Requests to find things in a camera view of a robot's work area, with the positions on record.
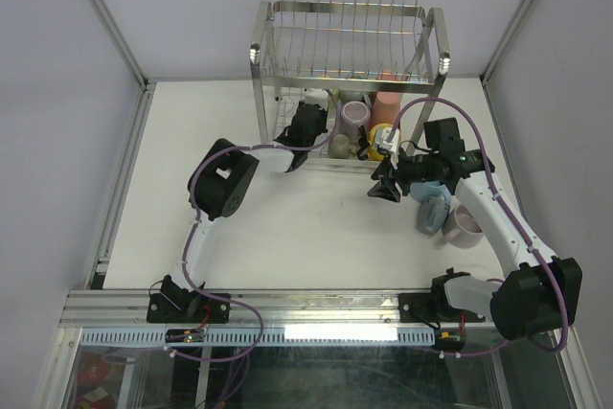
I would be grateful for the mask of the yellow enamel mug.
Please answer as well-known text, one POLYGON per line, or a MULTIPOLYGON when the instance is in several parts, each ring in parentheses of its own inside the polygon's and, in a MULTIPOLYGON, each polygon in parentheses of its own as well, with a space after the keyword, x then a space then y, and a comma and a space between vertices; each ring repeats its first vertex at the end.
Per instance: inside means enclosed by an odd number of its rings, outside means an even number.
POLYGON ((386 155, 397 156, 401 141, 400 130, 382 123, 370 131, 364 125, 359 127, 356 157, 360 161, 381 161, 386 155))

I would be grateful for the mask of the small grey-green cup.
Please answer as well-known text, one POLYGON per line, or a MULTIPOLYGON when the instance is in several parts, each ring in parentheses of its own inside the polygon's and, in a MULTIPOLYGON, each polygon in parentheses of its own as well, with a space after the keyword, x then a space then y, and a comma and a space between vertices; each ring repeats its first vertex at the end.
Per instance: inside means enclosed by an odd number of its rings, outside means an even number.
POLYGON ((345 134, 334 135, 328 144, 328 157, 331 159, 350 159, 353 157, 353 144, 345 134))

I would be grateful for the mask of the dark speckled grey mug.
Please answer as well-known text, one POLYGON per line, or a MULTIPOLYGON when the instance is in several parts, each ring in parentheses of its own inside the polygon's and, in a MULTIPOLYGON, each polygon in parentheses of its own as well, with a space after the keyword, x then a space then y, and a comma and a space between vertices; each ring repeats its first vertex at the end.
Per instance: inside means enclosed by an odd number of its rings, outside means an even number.
POLYGON ((370 93, 366 91, 339 89, 337 91, 337 98, 342 104, 346 104, 348 102, 363 102, 368 107, 372 106, 370 93))

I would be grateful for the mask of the light blue ribbed mug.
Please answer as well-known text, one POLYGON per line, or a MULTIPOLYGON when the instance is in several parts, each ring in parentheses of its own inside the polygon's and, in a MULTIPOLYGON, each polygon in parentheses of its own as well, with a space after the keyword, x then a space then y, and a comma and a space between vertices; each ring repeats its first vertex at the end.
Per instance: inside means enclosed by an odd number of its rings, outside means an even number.
POLYGON ((425 202, 430 197, 441 197, 449 206, 452 200, 449 189, 440 181, 413 183, 409 195, 419 203, 425 202))

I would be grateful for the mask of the lilac mug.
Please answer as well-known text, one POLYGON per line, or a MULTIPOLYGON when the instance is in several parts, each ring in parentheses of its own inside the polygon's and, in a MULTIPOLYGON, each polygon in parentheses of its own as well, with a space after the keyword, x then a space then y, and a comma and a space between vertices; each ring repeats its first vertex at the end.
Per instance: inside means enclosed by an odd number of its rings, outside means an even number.
POLYGON ((469 249, 476 246, 484 233, 468 208, 460 205, 448 215, 442 226, 439 245, 451 244, 457 248, 469 249))
POLYGON ((371 111, 367 104, 360 101, 350 101, 342 105, 339 133, 347 136, 352 143, 360 138, 360 127, 370 121, 371 111))

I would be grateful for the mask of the blue-grey speckled jug mug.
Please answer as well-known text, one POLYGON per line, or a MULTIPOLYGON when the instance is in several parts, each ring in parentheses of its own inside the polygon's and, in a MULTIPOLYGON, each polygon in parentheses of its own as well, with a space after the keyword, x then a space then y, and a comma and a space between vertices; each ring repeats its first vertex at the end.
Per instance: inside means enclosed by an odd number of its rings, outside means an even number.
POLYGON ((420 204, 417 223, 418 230, 427 236, 437 234, 447 219, 449 209, 450 207, 443 197, 427 197, 420 204))

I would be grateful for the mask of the tall pink cup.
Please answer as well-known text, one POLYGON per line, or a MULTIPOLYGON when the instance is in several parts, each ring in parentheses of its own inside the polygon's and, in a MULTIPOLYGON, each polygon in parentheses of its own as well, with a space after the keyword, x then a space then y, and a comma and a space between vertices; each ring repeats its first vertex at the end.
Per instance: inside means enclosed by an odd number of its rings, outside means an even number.
POLYGON ((370 128, 379 124, 393 125, 401 109, 402 94, 378 91, 372 94, 370 128))

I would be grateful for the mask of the pink mug with handle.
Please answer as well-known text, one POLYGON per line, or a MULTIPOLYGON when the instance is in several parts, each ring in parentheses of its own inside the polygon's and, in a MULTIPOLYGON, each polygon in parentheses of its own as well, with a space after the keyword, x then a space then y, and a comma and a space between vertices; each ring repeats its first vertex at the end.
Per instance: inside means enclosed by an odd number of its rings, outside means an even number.
POLYGON ((391 73, 381 73, 375 79, 382 80, 382 81, 396 81, 397 77, 391 73))

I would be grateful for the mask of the pale yellow-green mug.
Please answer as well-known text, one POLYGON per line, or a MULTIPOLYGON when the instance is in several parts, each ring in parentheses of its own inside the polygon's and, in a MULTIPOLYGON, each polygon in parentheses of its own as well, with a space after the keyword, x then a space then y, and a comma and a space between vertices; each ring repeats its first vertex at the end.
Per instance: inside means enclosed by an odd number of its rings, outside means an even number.
POLYGON ((323 89, 306 89, 302 101, 308 105, 318 105, 325 110, 329 108, 329 94, 323 89))

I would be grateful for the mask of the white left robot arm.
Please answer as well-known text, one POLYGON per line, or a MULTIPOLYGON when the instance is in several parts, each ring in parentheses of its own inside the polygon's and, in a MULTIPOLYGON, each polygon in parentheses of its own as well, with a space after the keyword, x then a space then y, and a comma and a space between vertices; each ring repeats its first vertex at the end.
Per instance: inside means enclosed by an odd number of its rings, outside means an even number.
POLYGON ((148 322, 225 321, 221 309, 229 302, 199 292, 206 284, 218 230, 238 210, 258 171, 292 172, 324 144, 317 138, 328 132, 328 105, 299 102, 290 124, 267 145, 241 148, 225 138, 216 140, 188 180, 192 228, 181 259, 162 279, 159 291, 149 295, 148 322))

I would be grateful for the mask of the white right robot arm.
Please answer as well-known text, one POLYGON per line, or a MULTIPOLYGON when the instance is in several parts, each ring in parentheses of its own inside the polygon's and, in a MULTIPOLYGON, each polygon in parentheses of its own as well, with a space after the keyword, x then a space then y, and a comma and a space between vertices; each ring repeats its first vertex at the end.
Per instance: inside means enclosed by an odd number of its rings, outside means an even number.
POLYGON ((376 131, 372 146, 382 160, 372 175, 370 197, 398 202, 418 189, 437 186, 458 202, 500 264, 501 283, 453 269, 433 279, 427 308, 440 320, 462 310, 494 323, 508 341, 557 329, 567 338, 579 303, 582 271, 573 258, 560 258, 512 206, 483 148, 468 150, 453 118, 425 125, 426 150, 409 155, 396 126, 376 131))

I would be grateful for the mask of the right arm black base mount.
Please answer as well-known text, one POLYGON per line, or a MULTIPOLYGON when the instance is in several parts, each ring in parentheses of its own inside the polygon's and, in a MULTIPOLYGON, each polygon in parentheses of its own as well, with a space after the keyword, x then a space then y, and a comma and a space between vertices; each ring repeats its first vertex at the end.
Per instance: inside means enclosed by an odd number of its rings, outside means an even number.
POLYGON ((444 284, 468 275, 468 272, 455 272, 453 268, 449 268, 443 275, 433 278, 427 290, 399 293, 397 296, 399 321, 423 323, 429 328, 439 329, 441 323, 460 323, 463 313, 469 323, 484 323, 483 317, 469 310, 460 311, 447 301, 444 284))

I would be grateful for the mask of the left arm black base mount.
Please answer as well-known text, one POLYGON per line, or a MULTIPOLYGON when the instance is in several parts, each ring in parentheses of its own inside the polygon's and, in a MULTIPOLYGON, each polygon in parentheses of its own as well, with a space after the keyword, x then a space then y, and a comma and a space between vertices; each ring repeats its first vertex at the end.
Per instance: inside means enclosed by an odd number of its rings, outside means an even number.
POLYGON ((223 301, 179 287, 165 276, 159 290, 149 295, 147 322, 150 324, 227 324, 230 295, 219 294, 223 301))

